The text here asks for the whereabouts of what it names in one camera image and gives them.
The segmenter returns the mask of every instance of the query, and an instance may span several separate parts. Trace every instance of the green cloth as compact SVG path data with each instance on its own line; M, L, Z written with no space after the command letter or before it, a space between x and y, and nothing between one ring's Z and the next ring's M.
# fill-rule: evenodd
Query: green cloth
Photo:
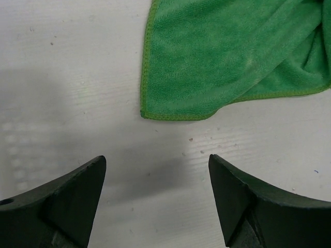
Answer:
M153 0L141 115L201 120L330 88L331 0Z

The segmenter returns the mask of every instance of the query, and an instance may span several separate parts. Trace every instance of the microfiber cloth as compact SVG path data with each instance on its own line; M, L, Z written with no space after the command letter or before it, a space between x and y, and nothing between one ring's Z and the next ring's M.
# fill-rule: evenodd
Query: microfiber cloth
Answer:
M330 88L331 0L153 0L141 115L201 120L240 101Z

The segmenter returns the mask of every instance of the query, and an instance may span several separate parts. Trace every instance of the tabletop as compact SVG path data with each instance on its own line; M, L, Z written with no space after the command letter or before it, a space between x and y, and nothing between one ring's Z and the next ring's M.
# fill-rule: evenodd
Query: tabletop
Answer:
M331 201L331 90L235 103L196 122L140 117L150 0L0 3L0 199L98 155L89 247L225 247L208 156Z

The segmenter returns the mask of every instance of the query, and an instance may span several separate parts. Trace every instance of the white surface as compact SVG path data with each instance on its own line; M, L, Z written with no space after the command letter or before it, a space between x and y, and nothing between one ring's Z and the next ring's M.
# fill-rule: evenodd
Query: white surface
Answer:
M89 245L98 248L224 247L211 153L282 189L331 200L331 90L237 103L199 122L140 117L149 6L0 2L0 198L105 155Z

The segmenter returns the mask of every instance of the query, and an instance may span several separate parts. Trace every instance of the white table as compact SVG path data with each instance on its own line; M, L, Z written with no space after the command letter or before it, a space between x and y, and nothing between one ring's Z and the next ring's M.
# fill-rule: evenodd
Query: white table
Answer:
M331 90L198 122L139 114L150 0L0 2L0 199L105 155L89 247L224 247L207 162L331 200Z

